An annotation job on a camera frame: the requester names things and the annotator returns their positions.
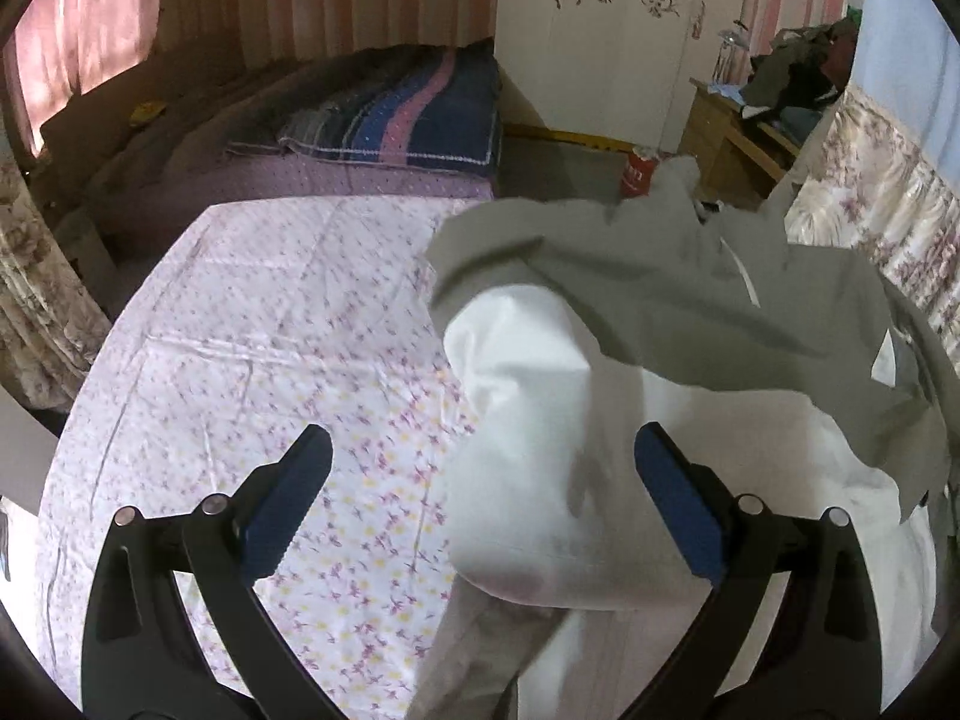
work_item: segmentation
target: folded blanket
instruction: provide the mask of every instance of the folded blanket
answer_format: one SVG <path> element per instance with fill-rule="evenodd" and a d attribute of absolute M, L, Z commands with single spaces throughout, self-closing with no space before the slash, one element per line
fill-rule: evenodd
<path fill-rule="evenodd" d="M 368 49 L 323 59 L 223 108 L 187 135 L 164 168 L 164 178 L 179 178 L 222 162 L 229 154 L 275 154 L 277 132 L 294 111 L 319 105 L 378 65 L 384 50 Z"/>
<path fill-rule="evenodd" d="M 326 160 L 493 175 L 500 122 L 491 41 L 402 49 L 352 87 L 296 111 L 277 146 Z"/>

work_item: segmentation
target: bed frame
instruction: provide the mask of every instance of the bed frame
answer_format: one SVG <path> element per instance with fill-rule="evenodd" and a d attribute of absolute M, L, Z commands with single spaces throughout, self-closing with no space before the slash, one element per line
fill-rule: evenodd
<path fill-rule="evenodd" d="M 72 98 L 40 134 L 59 189 L 75 199 L 86 182 L 131 137 L 130 114 L 139 103 L 169 103 L 200 86 L 223 84 L 246 71 L 237 33 L 205 35 L 157 53 L 85 95 Z"/>

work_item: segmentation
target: floor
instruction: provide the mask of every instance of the floor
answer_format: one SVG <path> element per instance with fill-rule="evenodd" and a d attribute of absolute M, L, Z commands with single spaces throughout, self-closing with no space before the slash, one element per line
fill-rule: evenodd
<path fill-rule="evenodd" d="M 626 162 L 627 155 L 618 151 L 597 151 L 572 143 L 504 138 L 499 194 L 534 200 L 584 197 L 616 202 Z"/>

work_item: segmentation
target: wooden desk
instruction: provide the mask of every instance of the wooden desk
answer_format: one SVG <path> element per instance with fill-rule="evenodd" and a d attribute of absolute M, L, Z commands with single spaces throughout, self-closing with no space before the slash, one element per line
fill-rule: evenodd
<path fill-rule="evenodd" d="M 740 106 L 690 79 L 697 95 L 680 139 L 680 153 L 700 166 L 700 194 L 757 209 L 790 170 L 800 148 L 769 124 L 744 124 Z"/>

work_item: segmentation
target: red can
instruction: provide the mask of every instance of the red can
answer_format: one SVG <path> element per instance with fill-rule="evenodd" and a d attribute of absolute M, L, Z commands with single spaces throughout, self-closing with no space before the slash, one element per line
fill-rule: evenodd
<path fill-rule="evenodd" d="M 621 197 L 642 197 L 650 194 L 650 179 L 659 165 L 661 156 L 656 148 L 636 146 L 627 157 L 627 167 L 620 180 Z"/>

